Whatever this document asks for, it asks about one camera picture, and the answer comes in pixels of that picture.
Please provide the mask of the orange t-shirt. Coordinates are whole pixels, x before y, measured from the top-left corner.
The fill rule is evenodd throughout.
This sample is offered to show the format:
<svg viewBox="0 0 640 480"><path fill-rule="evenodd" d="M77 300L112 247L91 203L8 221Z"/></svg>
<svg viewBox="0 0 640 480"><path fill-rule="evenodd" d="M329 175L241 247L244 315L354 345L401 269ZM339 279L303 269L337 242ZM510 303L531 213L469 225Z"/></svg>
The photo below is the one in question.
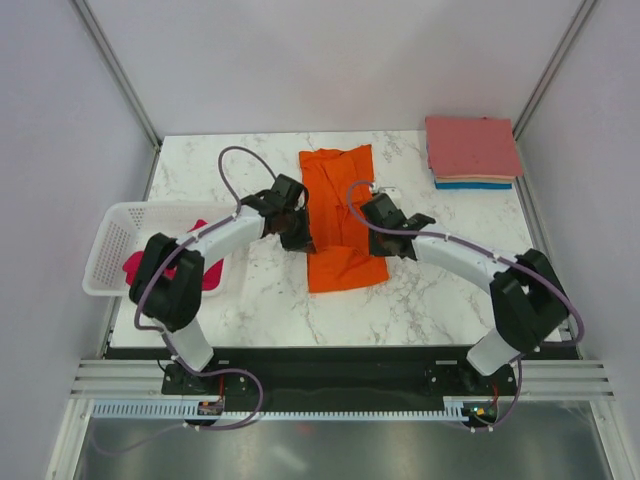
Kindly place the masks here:
<svg viewBox="0 0 640 480"><path fill-rule="evenodd" d="M375 286L390 278L386 260L369 254L369 234L351 213L372 199L360 180L374 180L371 145L352 150L320 149L299 153L302 180L309 191L310 231L316 252L307 256L312 294Z"/></svg>

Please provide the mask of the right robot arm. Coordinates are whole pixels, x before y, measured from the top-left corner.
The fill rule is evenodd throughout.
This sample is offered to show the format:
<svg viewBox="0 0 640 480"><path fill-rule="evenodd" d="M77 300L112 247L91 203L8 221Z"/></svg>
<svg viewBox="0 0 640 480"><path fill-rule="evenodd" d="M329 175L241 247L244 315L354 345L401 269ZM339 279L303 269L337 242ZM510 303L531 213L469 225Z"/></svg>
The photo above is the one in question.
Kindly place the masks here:
<svg viewBox="0 0 640 480"><path fill-rule="evenodd" d="M483 392L494 373L540 347L571 314L568 298L549 259L491 250L456 236L424 214L406 216L385 193L360 211L369 228L370 253L438 266L489 295L494 327L466 354L458 381L467 392Z"/></svg>

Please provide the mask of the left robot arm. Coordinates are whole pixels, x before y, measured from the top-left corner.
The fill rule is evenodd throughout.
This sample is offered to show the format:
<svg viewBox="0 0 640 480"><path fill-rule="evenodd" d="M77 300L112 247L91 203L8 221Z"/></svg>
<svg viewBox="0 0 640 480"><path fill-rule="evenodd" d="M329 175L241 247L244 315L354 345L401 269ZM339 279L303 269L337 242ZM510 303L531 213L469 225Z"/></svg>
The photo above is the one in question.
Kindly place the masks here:
<svg viewBox="0 0 640 480"><path fill-rule="evenodd" d="M307 187L280 174L271 188L240 199L228 216L178 238L157 233L147 241L130 281L134 325L145 328L141 316L154 322L196 392L211 392L220 378L210 362L214 350L197 321L203 294L221 285L212 275L224 272L225 259L236 250L269 235L277 235L286 251L314 252L309 199Z"/></svg>

